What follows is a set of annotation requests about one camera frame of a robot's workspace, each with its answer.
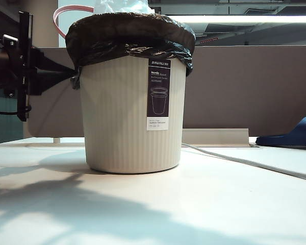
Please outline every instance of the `pink strap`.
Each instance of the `pink strap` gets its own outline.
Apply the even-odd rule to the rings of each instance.
[[[66,34],[64,34],[62,32],[62,30],[59,28],[59,26],[57,25],[57,19],[59,14],[66,12],[66,11],[72,11],[72,10],[80,10],[80,11],[86,11],[86,12],[94,12],[94,8],[91,6],[83,6],[83,5],[66,5],[66,6],[62,6],[60,8],[58,8],[54,13],[53,13],[53,23],[56,26],[56,29],[58,31],[58,33],[65,38]]]

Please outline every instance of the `label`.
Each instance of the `label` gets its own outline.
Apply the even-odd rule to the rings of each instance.
[[[169,129],[170,60],[148,60],[147,130]]]

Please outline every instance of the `table surface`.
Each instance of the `table surface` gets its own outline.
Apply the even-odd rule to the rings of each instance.
[[[83,138],[52,141],[0,144],[0,244],[306,244],[306,180],[189,148],[167,171],[106,174]],[[209,151],[306,173],[306,150]]]

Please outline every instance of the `trash can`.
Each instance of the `trash can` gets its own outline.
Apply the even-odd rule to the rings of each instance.
[[[182,35],[168,36],[170,29]],[[194,44],[190,29],[157,14],[93,15],[70,27],[92,169],[134,174],[178,165]]]

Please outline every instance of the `fluorescent light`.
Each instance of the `fluorescent light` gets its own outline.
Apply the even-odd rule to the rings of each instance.
[[[306,16],[279,15],[170,15],[184,23],[306,23]]]

